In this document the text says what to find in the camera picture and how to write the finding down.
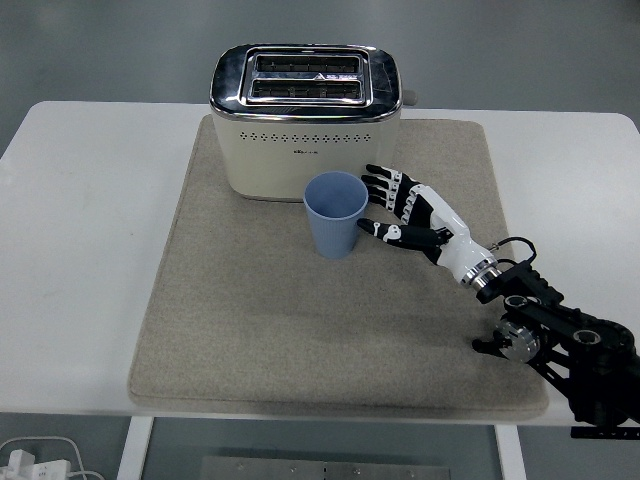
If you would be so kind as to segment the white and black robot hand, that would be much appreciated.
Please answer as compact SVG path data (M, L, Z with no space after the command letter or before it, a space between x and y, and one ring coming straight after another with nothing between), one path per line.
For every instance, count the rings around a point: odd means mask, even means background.
M391 246L424 253L463 286L479 290L499 276L493 254L472 239L468 226L431 187L378 165L368 164L366 171L362 181L369 202L384 207L398 222L361 218L357 225L364 232Z

